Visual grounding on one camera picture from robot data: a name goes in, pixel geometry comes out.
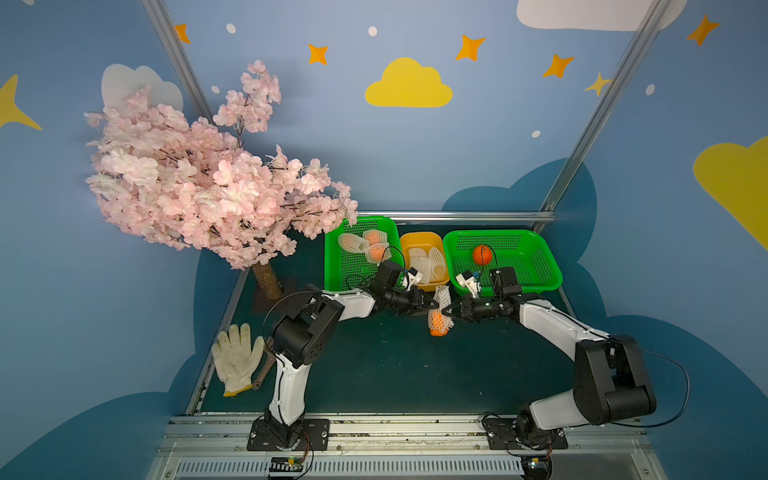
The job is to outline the white foam net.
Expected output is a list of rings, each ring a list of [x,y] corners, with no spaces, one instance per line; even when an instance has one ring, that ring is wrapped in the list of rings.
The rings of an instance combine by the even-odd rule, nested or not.
[[[433,261],[423,248],[415,247],[408,251],[410,267],[420,276],[418,285],[429,284],[432,280]]]

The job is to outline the peeled bare orange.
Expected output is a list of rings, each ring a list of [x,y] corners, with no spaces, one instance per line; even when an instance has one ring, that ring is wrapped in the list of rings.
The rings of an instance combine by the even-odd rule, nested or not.
[[[472,260],[478,266],[489,265],[494,258],[493,249],[489,245],[478,245],[472,252]]]

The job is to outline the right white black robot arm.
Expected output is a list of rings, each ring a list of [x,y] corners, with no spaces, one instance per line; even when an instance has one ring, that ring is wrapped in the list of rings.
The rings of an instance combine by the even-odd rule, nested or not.
[[[492,295],[482,297],[475,276],[455,277],[468,290],[442,309],[455,319],[479,322],[510,317],[562,351],[574,363],[571,389],[525,406],[515,417],[515,441],[527,448],[551,447],[567,427],[604,425],[650,415],[657,401],[637,342],[611,336],[563,312],[545,299],[523,294],[512,267],[490,272]]]

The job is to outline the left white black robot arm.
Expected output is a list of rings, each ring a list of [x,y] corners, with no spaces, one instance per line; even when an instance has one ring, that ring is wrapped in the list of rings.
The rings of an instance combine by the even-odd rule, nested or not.
[[[372,279],[354,289],[330,292],[308,285],[277,303],[280,317],[270,335],[276,381],[263,416],[276,447],[292,449],[308,438],[303,420],[310,369],[339,323],[381,310],[409,315],[439,306],[416,285],[416,275],[416,270],[386,260]]]

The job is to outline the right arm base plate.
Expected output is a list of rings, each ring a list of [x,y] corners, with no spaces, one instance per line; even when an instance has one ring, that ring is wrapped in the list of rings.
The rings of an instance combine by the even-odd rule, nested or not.
[[[525,436],[516,427],[515,417],[486,416],[480,420],[491,450],[566,450],[568,442],[562,429],[553,432],[534,432]]]

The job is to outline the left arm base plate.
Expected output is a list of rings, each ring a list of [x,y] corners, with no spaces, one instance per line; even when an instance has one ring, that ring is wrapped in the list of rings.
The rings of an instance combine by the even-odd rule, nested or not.
[[[247,451],[326,451],[329,441],[328,419],[297,420],[291,426],[276,418],[258,418],[247,438]]]

